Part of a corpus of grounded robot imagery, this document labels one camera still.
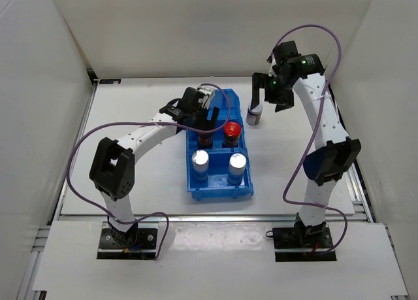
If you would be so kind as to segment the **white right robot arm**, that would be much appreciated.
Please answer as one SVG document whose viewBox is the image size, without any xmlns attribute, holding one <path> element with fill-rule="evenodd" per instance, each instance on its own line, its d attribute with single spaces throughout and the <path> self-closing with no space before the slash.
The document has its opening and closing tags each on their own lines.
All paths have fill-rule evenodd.
<svg viewBox="0 0 418 300">
<path fill-rule="evenodd" d="M 259 99 L 261 90 L 265 91 L 265 101 L 276 106 L 276 112 L 293 107 L 295 96 L 302 103 L 312 135 L 283 191 L 283 200 L 292 202 L 287 193 L 298 172 L 304 171 L 308 183 L 304 200 L 297 202 L 300 210 L 293 239 L 300 247 L 307 248 L 323 234 L 331 193 L 361 151 L 361 142 L 352 139 L 340 123 L 329 94 L 329 80 L 317 55 L 277 50 L 268 62 L 267 74 L 252 76 L 252 98 L 246 121 L 249 125 L 259 123 L 263 109 Z"/>
</svg>

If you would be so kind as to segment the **white lid dark jar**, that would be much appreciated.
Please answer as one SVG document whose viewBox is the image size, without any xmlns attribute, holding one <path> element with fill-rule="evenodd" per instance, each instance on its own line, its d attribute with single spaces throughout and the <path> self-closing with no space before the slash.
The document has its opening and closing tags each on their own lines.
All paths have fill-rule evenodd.
<svg viewBox="0 0 418 300">
<path fill-rule="evenodd" d="M 263 104 L 260 103 L 256 107 L 251 108 L 251 105 L 248 106 L 246 123 L 248 125 L 257 125 L 260 122 L 261 114 L 263 111 Z"/>
</svg>

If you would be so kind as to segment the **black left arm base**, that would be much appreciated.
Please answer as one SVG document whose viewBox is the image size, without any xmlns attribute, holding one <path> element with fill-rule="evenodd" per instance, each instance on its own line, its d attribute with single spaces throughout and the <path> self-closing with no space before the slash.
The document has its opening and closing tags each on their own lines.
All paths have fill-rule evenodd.
<svg viewBox="0 0 418 300">
<path fill-rule="evenodd" d="M 155 260 L 157 255 L 157 224 L 131 226 L 124 235 L 118 235 L 107 223 L 102 225 L 97 247 L 97 259 Z"/>
</svg>

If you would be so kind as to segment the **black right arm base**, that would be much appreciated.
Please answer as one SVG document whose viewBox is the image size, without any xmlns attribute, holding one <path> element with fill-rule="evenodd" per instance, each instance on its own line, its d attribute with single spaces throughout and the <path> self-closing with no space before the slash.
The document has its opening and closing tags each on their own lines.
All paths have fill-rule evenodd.
<svg viewBox="0 0 418 300">
<path fill-rule="evenodd" d="M 276 263 L 337 261 L 325 222 L 313 227 L 295 222 L 292 227 L 273 227 L 265 235 L 273 240 Z"/>
</svg>

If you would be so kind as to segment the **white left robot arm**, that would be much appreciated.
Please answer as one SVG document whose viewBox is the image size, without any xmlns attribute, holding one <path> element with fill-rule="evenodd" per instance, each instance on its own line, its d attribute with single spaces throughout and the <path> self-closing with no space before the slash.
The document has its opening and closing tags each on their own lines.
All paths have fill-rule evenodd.
<svg viewBox="0 0 418 300">
<path fill-rule="evenodd" d="M 99 142 L 89 178 L 104 199 L 111 236 L 121 247 L 130 248 L 139 242 L 138 223 L 129 199 L 138 160 L 185 127 L 203 130 L 206 134 L 213 130 L 219 116 L 219 109 L 215 108 L 208 119 L 214 96 L 215 90 L 207 86 L 188 87 L 180 99 L 159 109 L 148 125 L 118 139 L 105 137 Z"/>
</svg>

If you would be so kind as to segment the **silver lid peppercorn jar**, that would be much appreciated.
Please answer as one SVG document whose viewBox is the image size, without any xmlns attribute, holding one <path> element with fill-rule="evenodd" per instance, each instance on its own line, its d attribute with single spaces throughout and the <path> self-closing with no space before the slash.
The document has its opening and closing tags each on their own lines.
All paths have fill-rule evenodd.
<svg viewBox="0 0 418 300">
<path fill-rule="evenodd" d="M 193 176 L 198 181 L 208 178 L 209 155 L 205 150 L 197 150 L 191 156 Z"/>
<path fill-rule="evenodd" d="M 247 165 L 244 154 L 235 153 L 229 159 L 228 181 L 232 185 L 240 185 Z"/>
</svg>

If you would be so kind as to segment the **red lid sauce jar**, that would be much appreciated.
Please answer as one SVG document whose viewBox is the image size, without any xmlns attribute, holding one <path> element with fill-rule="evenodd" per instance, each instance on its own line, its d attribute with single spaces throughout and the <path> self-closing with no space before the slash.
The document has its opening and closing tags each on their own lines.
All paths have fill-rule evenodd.
<svg viewBox="0 0 418 300">
<path fill-rule="evenodd" d="M 210 149 L 213 147 L 213 133 L 198 133 L 197 144 L 200 149 Z"/>
<path fill-rule="evenodd" d="M 223 143 L 224 148 L 236 148 L 239 146 L 242 127 L 238 122 L 227 122 L 223 127 Z"/>
</svg>

